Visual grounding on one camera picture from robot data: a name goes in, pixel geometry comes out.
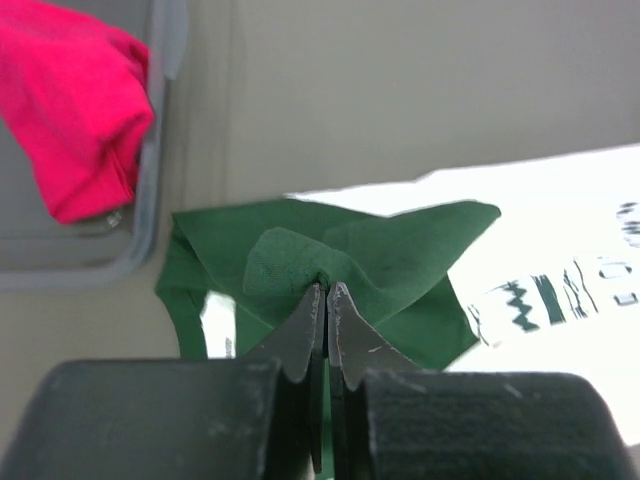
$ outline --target green fabric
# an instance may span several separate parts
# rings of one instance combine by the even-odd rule
[[[342,281],[387,341],[441,369],[476,341],[447,271],[499,216],[477,202],[379,218],[290,199],[179,213],[156,292],[182,356],[194,359],[206,358],[207,292],[235,299],[242,355],[292,313],[311,283]]]

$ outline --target plastic bin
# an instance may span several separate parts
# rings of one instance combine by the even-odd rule
[[[157,225],[167,81],[186,47],[185,0],[54,0],[120,27],[150,46],[148,92],[156,122],[140,154],[135,204],[73,226],[47,213],[31,164],[0,120],[0,291],[84,287],[118,279],[151,252]]]

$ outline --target pink fabric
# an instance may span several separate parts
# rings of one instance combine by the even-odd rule
[[[60,223],[133,200],[153,123],[148,58],[140,41],[88,15],[0,0],[0,115]]]

